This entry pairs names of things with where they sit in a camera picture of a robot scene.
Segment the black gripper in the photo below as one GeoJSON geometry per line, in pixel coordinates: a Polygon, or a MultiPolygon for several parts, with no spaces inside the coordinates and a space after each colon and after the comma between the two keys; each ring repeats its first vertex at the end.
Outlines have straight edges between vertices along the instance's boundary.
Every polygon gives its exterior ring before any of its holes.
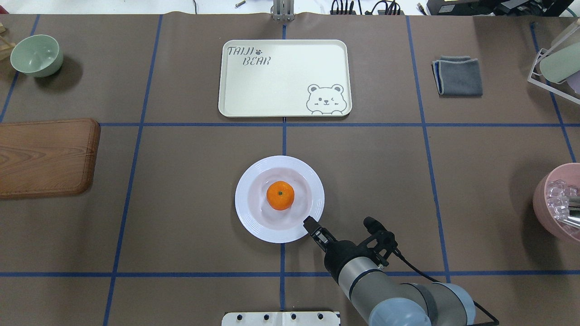
{"type": "Polygon", "coordinates": [[[306,217],[303,227],[324,251],[324,266],[336,283],[339,282],[340,272],[354,258],[364,257],[365,252],[350,240],[337,240],[327,229],[312,216],[306,217]]]}

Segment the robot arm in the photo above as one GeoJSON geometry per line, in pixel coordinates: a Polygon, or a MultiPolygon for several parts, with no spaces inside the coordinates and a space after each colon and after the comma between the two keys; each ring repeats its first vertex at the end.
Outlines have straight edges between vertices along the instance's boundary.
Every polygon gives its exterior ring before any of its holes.
{"type": "Polygon", "coordinates": [[[359,244],[337,240],[313,217],[303,221],[324,251],[324,266],[369,326],[469,326],[476,305],[462,287],[433,281],[396,283],[383,268],[402,259],[394,234],[373,217],[364,219],[369,237],[359,244]]]}

